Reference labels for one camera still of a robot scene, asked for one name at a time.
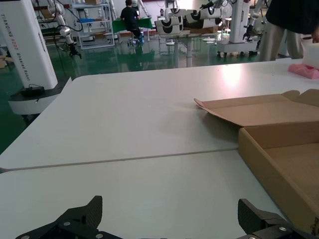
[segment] metal shelf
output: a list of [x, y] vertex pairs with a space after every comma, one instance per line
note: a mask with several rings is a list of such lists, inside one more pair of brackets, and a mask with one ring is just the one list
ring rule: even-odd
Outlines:
[[102, 4], [97, 4], [97, 5], [88, 5], [85, 3], [74, 3], [71, 5], [73, 9], [78, 9], [78, 8], [93, 8], [93, 7], [102, 7], [102, 6], [109, 6], [108, 3], [102, 3]]
[[110, 20], [104, 20], [104, 21], [90, 21], [90, 22], [82, 22], [82, 24], [92, 24], [92, 23], [99, 23], [99, 22], [111, 22]]
[[[77, 32], [78, 42], [82, 50], [100, 48], [100, 47], [110, 47], [115, 45], [112, 21], [111, 21], [111, 18], [112, 18], [111, 9], [109, 5], [109, 0], [106, 0], [106, 1], [107, 3], [102, 3], [98, 5], [88, 5], [85, 3], [75, 3], [71, 5], [71, 9], [73, 13], [78, 18], [80, 18], [79, 9], [103, 7], [102, 15], [99, 12], [99, 17], [92, 17], [93, 19], [101, 18], [103, 19], [102, 21], [91, 21], [91, 22], [80, 23], [80, 22], [77, 22], [77, 19], [73, 18], [76, 26], [82, 24], [83, 26], [87, 28], [88, 24], [92, 25], [92, 27], [89, 27], [91, 31], [83, 29], [81, 32]], [[95, 37], [94, 41], [83, 41], [85, 37], [93, 37], [93, 36]]]
[[98, 35], [94, 35], [94, 33], [93, 34], [81, 34], [81, 35], [78, 35], [78, 37], [80, 37], [80, 38], [83, 38], [83, 37], [90, 37], [90, 36], [110, 36], [110, 35], [112, 35], [113, 33], [111, 33], [111, 32], [107, 32], [107, 33], [104, 33], [104, 34], [98, 34]]

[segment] open cardboard box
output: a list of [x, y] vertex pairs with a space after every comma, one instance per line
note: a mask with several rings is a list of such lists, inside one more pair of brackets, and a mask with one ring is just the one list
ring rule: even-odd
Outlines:
[[242, 158], [293, 225], [319, 235], [319, 90], [195, 101], [243, 126]]

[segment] khaki pants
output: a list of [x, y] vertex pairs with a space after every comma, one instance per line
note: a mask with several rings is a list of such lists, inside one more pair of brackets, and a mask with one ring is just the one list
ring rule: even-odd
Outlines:
[[[266, 31], [261, 40], [260, 61], [275, 61], [285, 29], [276, 25], [267, 23]], [[292, 59], [304, 57], [304, 49], [312, 44], [311, 35], [303, 35], [287, 30], [287, 49]]]

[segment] green table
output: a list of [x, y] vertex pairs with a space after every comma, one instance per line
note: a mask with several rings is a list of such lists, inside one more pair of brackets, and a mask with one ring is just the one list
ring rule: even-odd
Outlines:
[[[152, 29], [153, 25], [151, 19], [149, 17], [144, 17], [138, 20], [139, 27]], [[117, 33], [119, 31], [126, 31], [125, 24], [123, 20], [114, 20], [112, 22], [113, 33]]]

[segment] person's hand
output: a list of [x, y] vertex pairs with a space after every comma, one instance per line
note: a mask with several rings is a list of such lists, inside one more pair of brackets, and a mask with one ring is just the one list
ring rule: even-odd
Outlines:
[[314, 33], [312, 34], [313, 43], [319, 43], [319, 26], [316, 28]]

